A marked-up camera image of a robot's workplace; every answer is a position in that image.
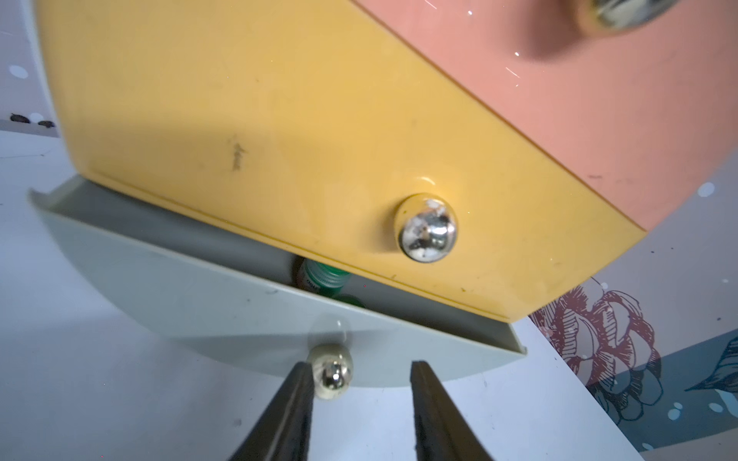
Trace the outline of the yellow drawer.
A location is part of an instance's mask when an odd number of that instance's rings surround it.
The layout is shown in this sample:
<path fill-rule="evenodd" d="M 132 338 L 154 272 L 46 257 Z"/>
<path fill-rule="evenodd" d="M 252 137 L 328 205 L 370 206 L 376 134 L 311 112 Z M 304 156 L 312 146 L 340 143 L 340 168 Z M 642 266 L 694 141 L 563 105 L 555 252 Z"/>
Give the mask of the yellow drawer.
<path fill-rule="evenodd" d="M 514 322 L 645 232 L 349 1 L 35 1 L 86 179 Z"/>

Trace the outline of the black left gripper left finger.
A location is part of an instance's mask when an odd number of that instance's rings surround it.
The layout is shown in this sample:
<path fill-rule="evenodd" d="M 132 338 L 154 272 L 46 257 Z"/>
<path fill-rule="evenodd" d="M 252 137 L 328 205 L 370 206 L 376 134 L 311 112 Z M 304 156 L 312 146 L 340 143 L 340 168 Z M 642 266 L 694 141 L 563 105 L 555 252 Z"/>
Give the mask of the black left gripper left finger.
<path fill-rule="evenodd" d="M 312 366 L 298 362 L 230 461 L 307 460 L 314 397 Z"/>

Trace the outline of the pink top drawer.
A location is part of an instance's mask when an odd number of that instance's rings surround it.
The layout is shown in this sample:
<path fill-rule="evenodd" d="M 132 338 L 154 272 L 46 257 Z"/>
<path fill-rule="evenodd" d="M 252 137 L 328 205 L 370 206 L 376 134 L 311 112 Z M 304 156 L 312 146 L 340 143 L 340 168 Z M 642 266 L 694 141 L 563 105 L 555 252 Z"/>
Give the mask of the pink top drawer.
<path fill-rule="evenodd" d="M 664 1 L 614 34 L 594 1 L 363 8 L 645 230 L 737 147 L 733 1 Z"/>

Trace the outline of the green paint can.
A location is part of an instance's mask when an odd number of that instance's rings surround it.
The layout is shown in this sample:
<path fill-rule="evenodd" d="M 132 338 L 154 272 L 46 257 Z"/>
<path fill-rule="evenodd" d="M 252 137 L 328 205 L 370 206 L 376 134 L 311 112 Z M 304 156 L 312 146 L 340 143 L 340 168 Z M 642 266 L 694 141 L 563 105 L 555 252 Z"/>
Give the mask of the green paint can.
<path fill-rule="evenodd" d="M 351 280 L 352 274 L 315 260 L 304 259 L 296 274 L 297 287 L 313 294 L 327 297 L 355 307 L 364 307 L 363 302 L 342 290 Z"/>

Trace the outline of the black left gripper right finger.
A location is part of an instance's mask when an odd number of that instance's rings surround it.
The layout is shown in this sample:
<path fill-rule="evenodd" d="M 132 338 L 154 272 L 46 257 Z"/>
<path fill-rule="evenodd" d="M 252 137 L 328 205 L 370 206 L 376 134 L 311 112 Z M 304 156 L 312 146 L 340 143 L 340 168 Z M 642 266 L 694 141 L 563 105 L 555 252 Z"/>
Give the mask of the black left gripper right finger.
<path fill-rule="evenodd" d="M 493 460 L 428 362 L 411 364 L 411 390 L 418 460 Z"/>

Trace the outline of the grey bottom drawer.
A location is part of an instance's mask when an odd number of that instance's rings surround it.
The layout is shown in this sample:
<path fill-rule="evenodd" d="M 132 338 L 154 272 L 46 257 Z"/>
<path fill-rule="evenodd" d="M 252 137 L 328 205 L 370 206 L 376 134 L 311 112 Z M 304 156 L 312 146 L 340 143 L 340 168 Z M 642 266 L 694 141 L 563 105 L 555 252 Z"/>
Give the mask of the grey bottom drawer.
<path fill-rule="evenodd" d="M 513 328 L 360 276 L 351 305 L 295 284 L 290 252 L 166 211 L 79 177 L 28 199 L 68 261 L 142 326 L 200 355 L 285 376 L 320 346 L 353 359 L 351 384 L 405 387 L 411 363 L 442 380 L 527 351 Z"/>

